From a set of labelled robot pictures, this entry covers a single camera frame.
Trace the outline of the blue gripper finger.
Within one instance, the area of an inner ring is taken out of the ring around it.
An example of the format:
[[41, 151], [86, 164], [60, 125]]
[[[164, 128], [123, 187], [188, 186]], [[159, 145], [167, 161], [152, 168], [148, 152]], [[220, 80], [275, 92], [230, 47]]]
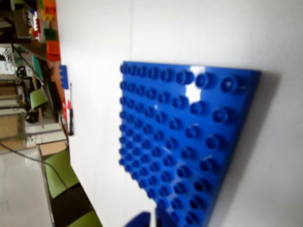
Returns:
[[174, 220], [171, 218], [171, 216], [164, 208], [157, 207], [155, 212], [156, 212], [156, 227], [177, 227]]
[[142, 212], [131, 219], [125, 227], [149, 227], [151, 214], [149, 212]]

